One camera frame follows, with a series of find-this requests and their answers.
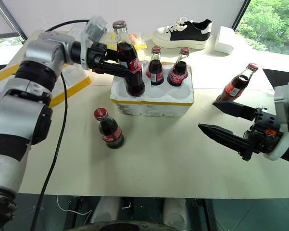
floor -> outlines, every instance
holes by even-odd
[[[61,207],[67,209],[72,198],[72,196],[59,196]],[[37,195],[19,194],[16,199],[18,209],[15,212],[15,218],[4,227],[4,230],[29,230],[37,199]],[[219,231],[289,231],[289,199],[213,200],[213,202]],[[161,210],[160,200],[150,200],[149,202],[141,203],[141,206],[136,207],[140,209],[149,207],[150,210],[154,208],[154,211]],[[139,201],[136,199],[135,205],[139,205]],[[79,212],[84,213],[88,210],[88,203],[84,203]],[[159,212],[155,213],[156,217],[149,215],[149,213],[138,210],[138,212],[134,212],[133,219],[145,218],[155,222],[161,219]],[[76,225],[81,226],[86,217],[77,216]],[[65,218],[66,212],[58,208],[56,197],[54,195],[46,195],[36,231],[62,231],[64,230]],[[205,230],[199,228],[198,220],[194,222],[195,225],[191,226],[191,231]]]

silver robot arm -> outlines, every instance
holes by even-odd
[[[28,44],[0,94],[0,228],[13,216],[31,145],[48,134],[51,91],[64,64],[74,64],[72,36],[46,32]]]

white table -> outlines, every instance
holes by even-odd
[[[38,32],[30,39],[36,38]],[[289,56],[240,46],[229,56],[212,49],[192,50],[195,103],[180,118],[123,115],[110,100],[112,76],[93,75],[93,82],[68,99],[68,117],[47,194],[192,198],[289,197],[289,163],[254,154],[249,162],[205,136],[198,123],[215,124],[242,136],[252,122],[223,114],[212,102],[248,62],[289,71]],[[149,59],[153,46],[139,52]],[[162,61],[175,62],[179,49],[163,49]],[[20,62],[22,48],[11,61]],[[275,113],[273,90],[262,70],[237,102],[268,107]],[[93,112],[105,107],[126,138],[118,150],[101,140]],[[45,141],[32,147],[21,193],[40,193],[61,129],[64,103],[53,109]]]

white sneaker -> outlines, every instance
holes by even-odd
[[[153,42],[165,48],[189,47],[204,49],[212,31],[212,22],[206,19],[195,23],[186,17],[178,19],[173,26],[160,27],[153,34]]]

cola bottle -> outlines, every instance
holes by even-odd
[[[227,101],[237,99],[245,90],[252,75],[258,70],[256,64],[248,64],[246,69],[235,76],[229,84],[226,85],[222,93],[217,97],[217,101]]]
[[[100,122],[101,138],[106,145],[112,149],[120,148],[124,144],[124,136],[117,122],[108,116],[105,108],[96,109],[94,116]]]
[[[174,67],[170,70],[168,75],[168,82],[175,87],[182,85],[184,79],[188,76],[187,71],[187,57],[189,55],[189,48],[183,47],[179,53],[178,59]]]
[[[132,73],[126,76],[126,90],[131,96],[140,96],[144,93],[145,86],[142,80],[142,68],[135,47],[131,44],[126,22],[116,21],[112,24],[117,37],[117,52],[119,63],[127,67]]]
[[[163,66],[160,62],[161,48],[155,46],[152,48],[152,58],[146,75],[151,79],[152,85],[160,85],[163,83]]]

